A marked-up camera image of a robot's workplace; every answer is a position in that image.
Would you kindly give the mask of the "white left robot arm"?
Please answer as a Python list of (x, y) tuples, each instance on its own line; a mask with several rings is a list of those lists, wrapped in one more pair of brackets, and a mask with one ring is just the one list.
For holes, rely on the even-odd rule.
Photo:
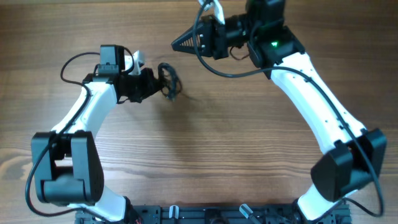
[(100, 62), (79, 83), (80, 96), (68, 114), (31, 140), (25, 202), (31, 212), (50, 216), (34, 207), (30, 190), (35, 189), (40, 202), (66, 208), (55, 216), (77, 212), (103, 223), (141, 223), (130, 200), (105, 186), (95, 137), (116, 105), (142, 102), (163, 89), (165, 79), (124, 46), (102, 45), (97, 55)]

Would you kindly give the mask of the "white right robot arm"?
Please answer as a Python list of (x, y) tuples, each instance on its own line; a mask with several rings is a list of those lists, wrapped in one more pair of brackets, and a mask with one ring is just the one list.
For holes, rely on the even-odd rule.
[(284, 24), (284, 1), (248, 1), (246, 12), (225, 17), (218, 1), (201, 1), (189, 30), (172, 42), (177, 52), (230, 57), (247, 47), (256, 73), (272, 80), (310, 126), (322, 152), (312, 167), (312, 185), (292, 204), (266, 207), (263, 223), (349, 223), (352, 195), (373, 183), (384, 205), (379, 182), (387, 140), (355, 119), (315, 70), (304, 46)]

